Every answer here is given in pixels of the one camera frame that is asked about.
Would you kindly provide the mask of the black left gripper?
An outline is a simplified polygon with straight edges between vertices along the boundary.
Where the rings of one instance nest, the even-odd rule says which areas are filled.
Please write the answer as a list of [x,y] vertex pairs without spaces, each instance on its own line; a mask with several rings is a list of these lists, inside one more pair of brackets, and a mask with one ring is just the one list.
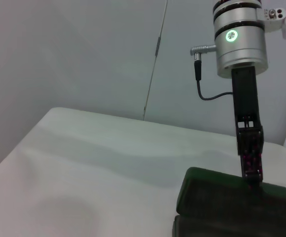
[[263,127],[260,121],[255,67],[235,68],[231,71],[237,149],[241,160],[242,178],[251,190],[258,190],[263,181]]

